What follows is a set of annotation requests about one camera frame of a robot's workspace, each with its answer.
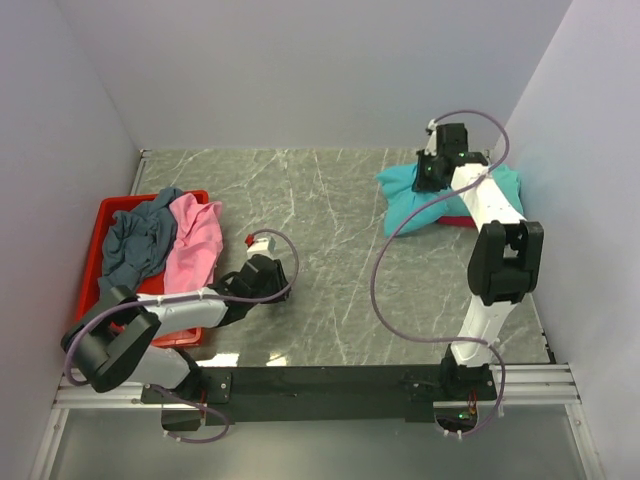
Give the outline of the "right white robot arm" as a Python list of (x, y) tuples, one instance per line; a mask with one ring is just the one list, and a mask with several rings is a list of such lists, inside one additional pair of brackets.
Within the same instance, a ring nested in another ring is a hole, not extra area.
[(484, 378), (506, 319), (537, 285), (544, 230), (507, 199), (487, 158), (469, 150), (464, 124), (431, 121), (427, 133), (412, 190), (451, 189), (478, 230), (467, 268), (472, 298), (460, 339), (449, 343), (438, 377), (442, 393), (460, 399)]

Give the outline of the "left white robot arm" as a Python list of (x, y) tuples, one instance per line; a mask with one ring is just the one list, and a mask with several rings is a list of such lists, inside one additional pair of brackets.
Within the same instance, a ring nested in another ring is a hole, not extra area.
[(261, 254), (192, 292), (136, 295), (116, 287), (63, 336), (65, 376), (97, 393), (137, 380), (163, 387), (176, 401), (189, 401), (199, 392), (199, 368), (178, 349), (153, 341), (177, 331), (230, 325), (258, 304), (286, 300), (289, 290), (281, 261)]

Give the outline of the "cyan blue t-shirt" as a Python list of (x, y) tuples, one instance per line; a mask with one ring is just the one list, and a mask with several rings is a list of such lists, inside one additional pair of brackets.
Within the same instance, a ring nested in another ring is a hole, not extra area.
[[(416, 173), (417, 165), (409, 164), (389, 167), (376, 175), (376, 180), (387, 201), (387, 211), (384, 218), (384, 235), (386, 237), (391, 236), (416, 209), (452, 192), (450, 188), (439, 192), (413, 191)], [(438, 222), (441, 218), (469, 220), (470, 215), (461, 199), (458, 196), (451, 196), (419, 212), (399, 231), (399, 235), (419, 230), (426, 225)]]

